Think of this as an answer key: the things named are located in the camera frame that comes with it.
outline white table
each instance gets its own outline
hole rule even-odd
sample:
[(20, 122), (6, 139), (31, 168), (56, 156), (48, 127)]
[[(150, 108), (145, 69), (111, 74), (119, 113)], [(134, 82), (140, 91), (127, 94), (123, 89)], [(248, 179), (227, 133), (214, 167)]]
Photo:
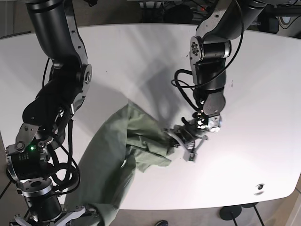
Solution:
[[(130, 98), (167, 127), (193, 110), (170, 84), (190, 69), (195, 26), (131, 24), (79, 29), (93, 66), (86, 101), (75, 115), (79, 161), (102, 123)], [(238, 40), (233, 42), (236, 49)], [(210, 134), (196, 163), (177, 149), (167, 168), (137, 172), (122, 209), (171, 210), (261, 202), (291, 194), (301, 172), (301, 42), (245, 32), (227, 70), (222, 130)], [(0, 40), (0, 128), (13, 144), (24, 108), (41, 88), (47, 57), (35, 34)], [(190, 76), (183, 78), (192, 83)], [(66, 160), (63, 152), (59, 158)], [(256, 186), (265, 184), (264, 193)]]

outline cable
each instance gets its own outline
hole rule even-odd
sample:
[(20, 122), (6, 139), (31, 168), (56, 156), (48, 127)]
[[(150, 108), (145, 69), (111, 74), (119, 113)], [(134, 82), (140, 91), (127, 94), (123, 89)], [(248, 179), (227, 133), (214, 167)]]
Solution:
[[(56, 137), (56, 135), (54, 134), (53, 136), (53, 139), (59, 144), (60, 148), (62, 148), (62, 150), (66, 153), (66, 155), (69, 155), (68, 151), (66, 150), (66, 148), (61, 144), (61, 142), (58, 140), (58, 138)], [(69, 191), (66, 191), (66, 192), (59, 192), (59, 193), (54, 193), (52, 194), (53, 195), (63, 195), (63, 194), (69, 194), (71, 192), (74, 192), (76, 189), (78, 189), (79, 185), (80, 185), (80, 171), (79, 171), (79, 166), (77, 165), (77, 163), (75, 162), (75, 160), (72, 158), (72, 163), (74, 164), (76, 170), (77, 170), (77, 173), (78, 173), (78, 176), (79, 176), (79, 180), (78, 180), (78, 183), (76, 184), (76, 186), (69, 190)]]
[(64, 181), (67, 181), (70, 177), (71, 162), (72, 162), (72, 155), (73, 155), (72, 130), (73, 130), (73, 120), (70, 119), (68, 122), (68, 148), (69, 148), (68, 161), (67, 161), (68, 170), (66, 171)]
[(280, 25), (280, 27), (282, 28), (282, 29), (284, 29), (284, 30), (286, 30), (286, 29), (288, 29), (299, 17), (301, 17), (301, 15), (300, 16), (297, 16), (292, 22), (291, 22), (291, 24), (288, 26), (288, 27), (286, 27), (286, 28), (284, 28), (281, 24), (279, 24)]
[(244, 37), (244, 22), (243, 22), (243, 16), (242, 16), (242, 12), (241, 12), (241, 8), (240, 8), (240, 5), (239, 3), (237, 2), (237, 0), (234, 0), (236, 2), (236, 5), (238, 7), (238, 10), (239, 10), (239, 13), (240, 13), (240, 22), (241, 22), (241, 35), (240, 35), (240, 40), (239, 40), (239, 44), (238, 44), (238, 48), (233, 56), (233, 58), (230, 60), (230, 62), (223, 68), (221, 69), (217, 75), (213, 76), (212, 79), (210, 79), (209, 81), (205, 82), (205, 83), (202, 83), (202, 84), (198, 84), (198, 85), (194, 85), (194, 86), (180, 86), (180, 85), (177, 85), (175, 82), (181, 82), (183, 83), (182, 80), (176, 80), (176, 79), (173, 79), (171, 80), (171, 84), (175, 87), (181, 87), (181, 88), (199, 88), (199, 87), (202, 87), (204, 85), (207, 85), (209, 84), (210, 82), (212, 82), (214, 79), (216, 79), (218, 76), (220, 76), (222, 73), (225, 72), (225, 70), (233, 63), (233, 61), (235, 60), (239, 50), (240, 50), (240, 47), (241, 47), (241, 44), (243, 42), (243, 37)]
[(50, 58), (48, 57), (48, 60), (46, 62), (46, 66), (45, 66), (45, 69), (44, 69), (44, 74), (43, 74), (42, 88), (44, 88), (44, 86), (45, 86), (45, 77), (46, 77), (46, 72), (47, 72), (49, 60), (50, 60)]
[(5, 194), (6, 190), (8, 189), (8, 187), (10, 186), (12, 182), (9, 181), (8, 185), (6, 185), (6, 187), (4, 188), (3, 192), (0, 194), (0, 199), (3, 197), (3, 195)]
[(27, 210), (27, 212), (25, 213), (25, 215), (24, 215), (24, 219), (26, 219), (27, 218), (27, 216), (28, 216), (28, 214), (29, 214), (29, 209)]
[[(178, 71), (175, 72), (174, 74), (174, 79), (178, 80), (178, 76), (180, 73), (185, 73), (185, 74), (189, 74), (189, 75), (192, 75), (192, 73), (190, 71), (187, 71), (187, 70), (184, 70), (184, 69), (180, 69)], [(177, 85), (178, 85), (178, 90), (179, 92), (182, 94), (183, 98), (188, 102), (188, 104), (195, 110), (195, 111), (198, 111), (199, 108), (197, 106), (195, 106), (193, 104), (193, 102), (189, 99), (189, 97), (187, 96), (187, 94), (184, 92), (184, 90), (180, 87), (180, 84), (178, 81), (175, 82)]]

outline metal ring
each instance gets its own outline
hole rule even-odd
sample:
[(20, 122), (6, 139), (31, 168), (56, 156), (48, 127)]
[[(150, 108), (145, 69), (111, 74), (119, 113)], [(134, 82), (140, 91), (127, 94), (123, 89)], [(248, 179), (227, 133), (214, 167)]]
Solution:
[(28, 198), (42, 196), (52, 190), (52, 182), (49, 178), (46, 180), (43, 180), (43, 178), (30, 179), (22, 185), (22, 194)]

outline screw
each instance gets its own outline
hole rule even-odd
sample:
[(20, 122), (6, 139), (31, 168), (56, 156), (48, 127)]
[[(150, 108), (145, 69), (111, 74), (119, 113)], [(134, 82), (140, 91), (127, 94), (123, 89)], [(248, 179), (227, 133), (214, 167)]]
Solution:
[(87, 72), (86, 73), (86, 77), (85, 77), (85, 82), (86, 82), (86, 84), (89, 84), (90, 81), (91, 81), (91, 73)]
[(39, 146), (40, 148), (44, 148), (44, 147), (45, 147), (45, 143), (44, 143), (43, 141), (40, 141), (40, 142), (38, 143), (38, 146)]
[(23, 141), (19, 141), (18, 143), (16, 143), (16, 149), (17, 149), (18, 151), (23, 150), (24, 145), (25, 145), (25, 144), (24, 144)]

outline gray floor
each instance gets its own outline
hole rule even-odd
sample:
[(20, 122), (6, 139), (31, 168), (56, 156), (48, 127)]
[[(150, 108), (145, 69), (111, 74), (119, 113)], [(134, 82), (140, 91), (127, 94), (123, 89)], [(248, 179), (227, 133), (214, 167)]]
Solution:
[[(301, 179), (297, 187), (301, 188)], [(257, 209), (265, 226), (285, 226), (297, 197), (298, 192), (295, 191), (283, 199), (258, 203)], [(234, 226), (233, 221), (223, 221), (219, 218), (220, 209), (120, 210), (111, 226), (153, 226), (163, 219), (167, 220), (170, 226)], [(239, 226), (261, 226), (254, 209), (243, 209), (237, 223)]]

